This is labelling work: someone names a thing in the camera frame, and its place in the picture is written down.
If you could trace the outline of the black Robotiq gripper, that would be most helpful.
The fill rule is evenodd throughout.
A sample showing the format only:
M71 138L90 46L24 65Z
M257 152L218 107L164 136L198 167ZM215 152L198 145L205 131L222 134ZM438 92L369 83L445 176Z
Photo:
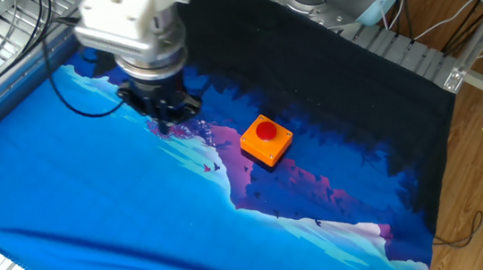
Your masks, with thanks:
M173 126L192 119L201 111L200 97L186 97L183 70L165 79L131 78L126 84L129 88L118 89L116 94L140 115L155 119L162 134L167 134ZM159 104L162 101L165 103L161 104L161 114Z

